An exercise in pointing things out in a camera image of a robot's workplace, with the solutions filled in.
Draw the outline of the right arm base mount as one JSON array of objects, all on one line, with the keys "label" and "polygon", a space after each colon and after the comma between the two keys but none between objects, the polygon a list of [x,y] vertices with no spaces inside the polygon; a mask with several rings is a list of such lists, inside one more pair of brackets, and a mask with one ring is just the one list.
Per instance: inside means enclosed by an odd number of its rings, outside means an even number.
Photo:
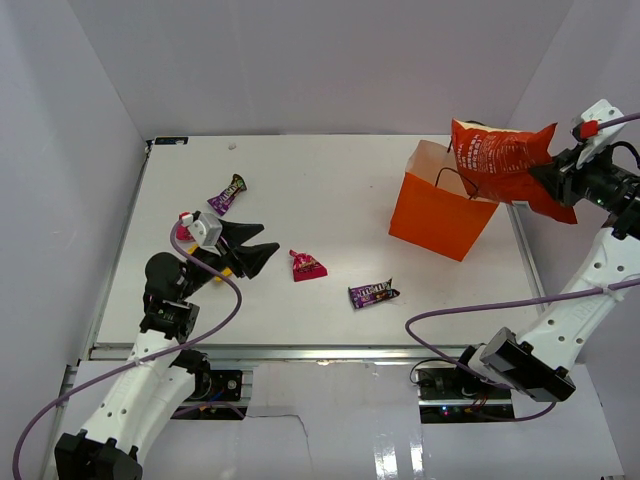
[{"label": "right arm base mount", "polygon": [[508,390],[467,378],[435,358],[416,363],[409,381],[417,388],[423,425],[500,422],[515,419]]}]

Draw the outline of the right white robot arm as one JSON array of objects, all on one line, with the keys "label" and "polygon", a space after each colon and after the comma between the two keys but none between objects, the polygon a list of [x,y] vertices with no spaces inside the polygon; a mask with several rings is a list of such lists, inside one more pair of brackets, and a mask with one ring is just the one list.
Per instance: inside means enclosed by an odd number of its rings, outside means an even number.
[{"label": "right white robot arm", "polygon": [[585,199],[609,217],[561,299],[547,301],[521,332],[502,328],[487,344],[465,350],[466,364],[451,374],[459,396],[477,397],[488,379],[537,402],[562,402],[573,394],[569,373],[579,352],[639,278],[639,177],[614,164],[614,150],[605,148],[579,169],[565,150],[554,165],[535,168],[535,177],[556,185],[561,199]]}]

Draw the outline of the red chips bag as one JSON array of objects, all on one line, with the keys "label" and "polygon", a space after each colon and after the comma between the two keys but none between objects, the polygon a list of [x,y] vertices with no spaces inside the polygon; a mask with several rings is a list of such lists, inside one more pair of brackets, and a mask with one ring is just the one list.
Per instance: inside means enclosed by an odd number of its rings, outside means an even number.
[{"label": "red chips bag", "polygon": [[555,130],[554,123],[531,132],[453,119],[451,147],[467,194],[575,224],[574,209],[556,202],[530,174],[531,168],[552,163],[548,148]]}]

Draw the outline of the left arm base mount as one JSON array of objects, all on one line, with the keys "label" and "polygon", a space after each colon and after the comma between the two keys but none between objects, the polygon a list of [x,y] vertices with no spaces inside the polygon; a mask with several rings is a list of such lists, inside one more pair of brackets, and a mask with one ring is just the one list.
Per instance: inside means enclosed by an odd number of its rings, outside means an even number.
[{"label": "left arm base mount", "polygon": [[174,416],[187,419],[218,419],[231,406],[240,409],[244,374],[241,370],[210,370],[196,381],[196,390]]}]

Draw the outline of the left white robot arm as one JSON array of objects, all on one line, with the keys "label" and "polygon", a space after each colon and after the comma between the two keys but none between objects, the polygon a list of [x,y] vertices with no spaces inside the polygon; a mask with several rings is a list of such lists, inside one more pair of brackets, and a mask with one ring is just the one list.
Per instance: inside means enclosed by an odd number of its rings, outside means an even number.
[{"label": "left white robot arm", "polygon": [[121,367],[109,373],[114,383],[76,434],[64,433],[54,448],[61,479],[140,479],[153,443],[188,398],[211,387],[202,353],[194,350],[198,306],[189,298],[214,278],[228,286],[230,269],[252,279],[279,249],[276,242],[249,245],[261,224],[234,223],[200,211],[181,215],[196,248],[160,252],[146,263],[144,316]]}]

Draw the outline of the orange paper bag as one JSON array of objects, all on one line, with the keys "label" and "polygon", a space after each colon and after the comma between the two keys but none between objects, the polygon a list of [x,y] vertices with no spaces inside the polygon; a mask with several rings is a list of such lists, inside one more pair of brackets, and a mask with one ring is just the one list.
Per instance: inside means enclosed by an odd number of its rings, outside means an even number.
[{"label": "orange paper bag", "polygon": [[461,262],[497,209],[477,196],[446,146],[421,140],[407,162],[389,234]]}]

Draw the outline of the pink candy packet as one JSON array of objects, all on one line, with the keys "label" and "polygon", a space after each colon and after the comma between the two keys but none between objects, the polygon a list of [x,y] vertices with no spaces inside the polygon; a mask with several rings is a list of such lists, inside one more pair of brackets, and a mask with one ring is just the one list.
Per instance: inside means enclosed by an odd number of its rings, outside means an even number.
[{"label": "pink candy packet", "polygon": [[175,233],[175,238],[180,241],[180,242],[193,242],[193,236],[191,235],[191,233],[189,232],[189,230],[182,226],[179,225],[177,227],[176,233]]},{"label": "pink candy packet", "polygon": [[312,255],[304,252],[289,251],[292,258],[292,275],[295,282],[315,280],[326,277],[328,270]]}]

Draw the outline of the purple m&m's packet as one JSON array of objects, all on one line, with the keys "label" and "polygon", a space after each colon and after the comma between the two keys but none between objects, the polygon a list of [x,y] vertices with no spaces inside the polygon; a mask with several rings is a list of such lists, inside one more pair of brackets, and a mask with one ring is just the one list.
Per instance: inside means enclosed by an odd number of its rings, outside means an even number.
[{"label": "purple m&m's packet", "polygon": [[394,299],[400,292],[392,286],[392,280],[348,288],[349,299],[354,309],[362,309]]}]

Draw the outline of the yellow snack packet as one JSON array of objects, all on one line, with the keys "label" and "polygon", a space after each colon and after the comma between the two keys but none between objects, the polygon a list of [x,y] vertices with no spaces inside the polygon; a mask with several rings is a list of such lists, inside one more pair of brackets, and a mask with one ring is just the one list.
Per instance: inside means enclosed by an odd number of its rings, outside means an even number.
[{"label": "yellow snack packet", "polygon": [[[221,257],[216,253],[203,250],[196,245],[190,247],[187,250],[187,253],[219,271],[224,277],[230,277],[232,275],[231,269],[224,265]],[[193,266],[192,263],[189,263],[189,268],[193,271],[193,276],[198,281],[205,283],[211,281],[218,283],[221,282],[221,279],[219,277],[211,275],[208,271],[205,271],[198,266]]]}]

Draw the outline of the purple candy bar wrapper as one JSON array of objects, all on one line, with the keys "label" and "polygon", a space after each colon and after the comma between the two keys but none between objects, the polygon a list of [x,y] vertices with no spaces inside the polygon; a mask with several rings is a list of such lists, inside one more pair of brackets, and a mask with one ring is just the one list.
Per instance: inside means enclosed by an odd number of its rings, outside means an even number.
[{"label": "purple candy bar wrapper", "polygon": [[230,184],[218,195],[207,200],[208,205],[219,216],[224,216],[237,196],[247,190],[246,182],[243,177],[237,173],[232,176]]}]

